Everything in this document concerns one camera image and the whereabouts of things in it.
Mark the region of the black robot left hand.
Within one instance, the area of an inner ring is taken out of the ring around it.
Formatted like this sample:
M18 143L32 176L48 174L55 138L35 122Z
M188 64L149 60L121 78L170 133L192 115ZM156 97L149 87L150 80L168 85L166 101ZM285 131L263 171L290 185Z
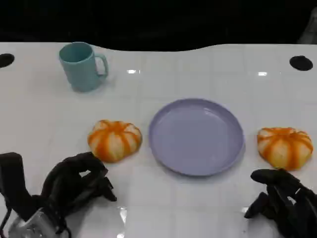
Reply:
M59 162L46 177L41 197L59 215L66 217L98 197L115 202L108 169L91 152L77 154Z

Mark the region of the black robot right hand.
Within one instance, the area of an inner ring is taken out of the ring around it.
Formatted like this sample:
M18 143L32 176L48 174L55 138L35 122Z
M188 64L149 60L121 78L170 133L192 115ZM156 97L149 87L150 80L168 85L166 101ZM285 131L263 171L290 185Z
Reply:
M317 195L284 169L259 169L251 179L265 184L247 209L244 218L262 215L273 220L285 238L315 238L317 236Z

